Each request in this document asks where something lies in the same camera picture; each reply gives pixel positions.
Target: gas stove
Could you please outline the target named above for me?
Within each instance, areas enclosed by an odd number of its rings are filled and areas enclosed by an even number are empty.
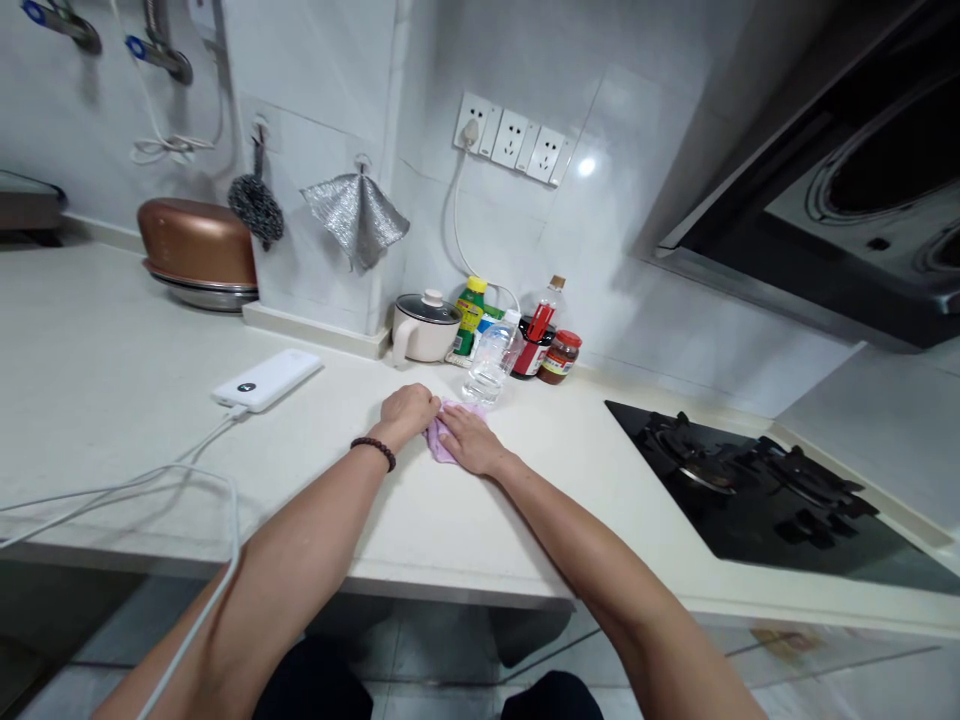
[[[960,595],[960,577],[879,520],[862,485],[799,447],[606,405],[718,558]]]

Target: black pants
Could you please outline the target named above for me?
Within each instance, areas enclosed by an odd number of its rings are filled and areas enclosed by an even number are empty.
[[[286,654],[267,683],[254,720],[370,720],[373,698],[320,638]],[[570,673],[548,672],[509,698],[501,720],[603,720],[587,686]]]

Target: white power bank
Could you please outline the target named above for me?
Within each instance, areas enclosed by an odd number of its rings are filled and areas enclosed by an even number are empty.
[[[243,405],[250,412],[263,412],[322,367],[316,355],[284,350],[225,382],[213,391],[213,399],[227,407]]]

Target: red bottle cap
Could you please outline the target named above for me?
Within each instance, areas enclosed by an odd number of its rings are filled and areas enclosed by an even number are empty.
[[[557,340],[562,342],[564,345],[570,345],[571,347],[580,347],[583,345],[583,340],[580,339],[580,336],[576,333],[572,333],[569,330],[561,330],[557,333]]]

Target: water bottle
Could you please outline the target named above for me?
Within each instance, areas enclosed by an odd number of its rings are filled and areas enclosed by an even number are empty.
[[[470,374],[463,384],[462,393],[467,402],[489,407],[500,397],[503,383],[517,359],[517,353],[511,350],[520,334],[519,323],[520,313],[507,310],[503,320],[488,327],[480,336]]]

